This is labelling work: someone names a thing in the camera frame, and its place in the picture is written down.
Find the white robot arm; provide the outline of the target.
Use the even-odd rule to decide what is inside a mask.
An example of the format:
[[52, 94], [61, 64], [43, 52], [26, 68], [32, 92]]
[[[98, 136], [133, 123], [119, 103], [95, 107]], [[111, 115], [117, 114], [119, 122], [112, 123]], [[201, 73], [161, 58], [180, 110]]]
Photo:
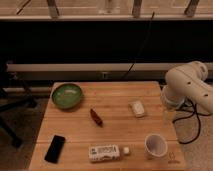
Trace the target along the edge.
[[167, 110], [178, 109], [189, 99], [204, 110], [213, 114], [213, 87], [205, 80], [207, 66], [200, 61], [193, 61], [176, 66], [165, 74], [166, 85], [161, 91], [161, 101]]

